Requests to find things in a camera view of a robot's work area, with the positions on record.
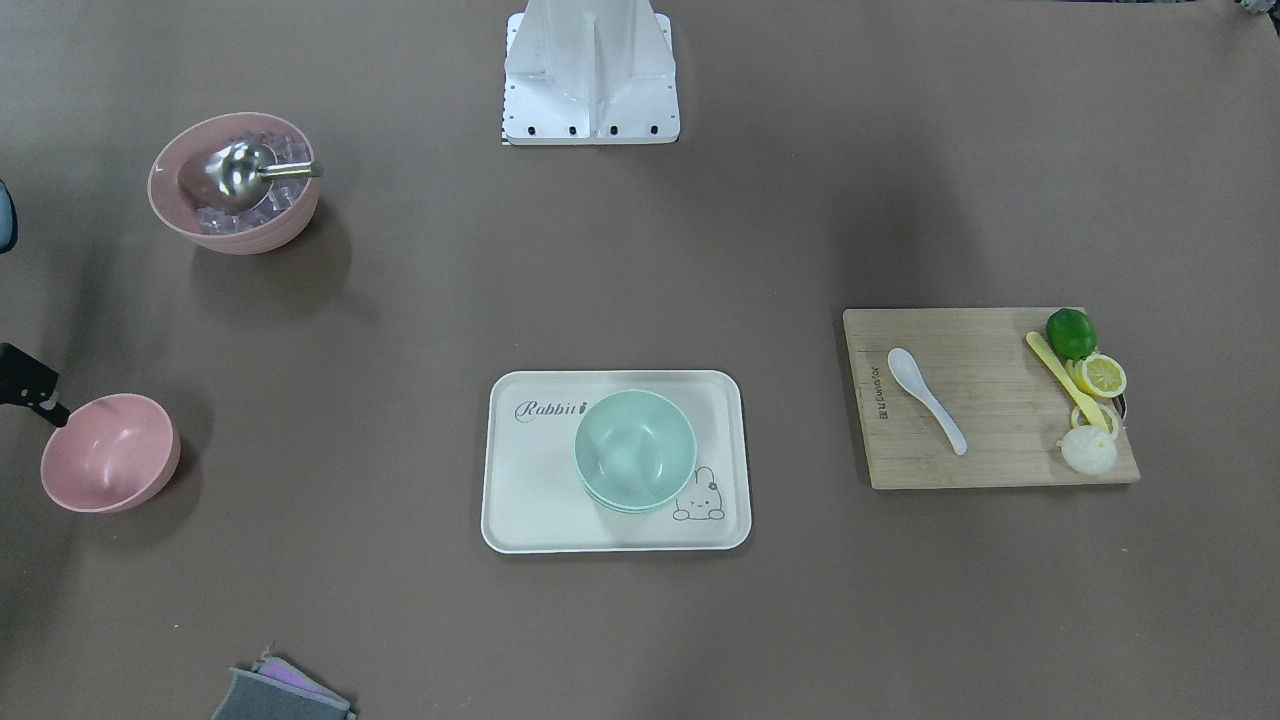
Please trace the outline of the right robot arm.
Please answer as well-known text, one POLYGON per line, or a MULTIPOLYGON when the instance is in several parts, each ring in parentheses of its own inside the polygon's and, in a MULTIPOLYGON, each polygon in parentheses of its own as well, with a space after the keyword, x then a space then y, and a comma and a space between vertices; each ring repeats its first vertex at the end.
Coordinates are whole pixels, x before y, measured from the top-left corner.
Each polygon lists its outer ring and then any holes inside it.
MULTIPOLYGON (((18 217, 9 188, 1 183, 1 254, 18 241, 18 217)), ((9 342, 1 342, 1 405, 26 407, 55 428, 67 425, 70 411, 59 402, 60 375, 45 363, 9 342)))

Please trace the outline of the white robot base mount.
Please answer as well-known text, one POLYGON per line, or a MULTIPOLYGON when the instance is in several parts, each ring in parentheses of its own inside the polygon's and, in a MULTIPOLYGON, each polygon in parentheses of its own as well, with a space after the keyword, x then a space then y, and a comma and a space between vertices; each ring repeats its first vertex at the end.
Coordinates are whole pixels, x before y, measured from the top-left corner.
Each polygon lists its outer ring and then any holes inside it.
POLYGON ((509 146, 673 143, 672 23, 649 1, 530 1, 506 23, 509 146))

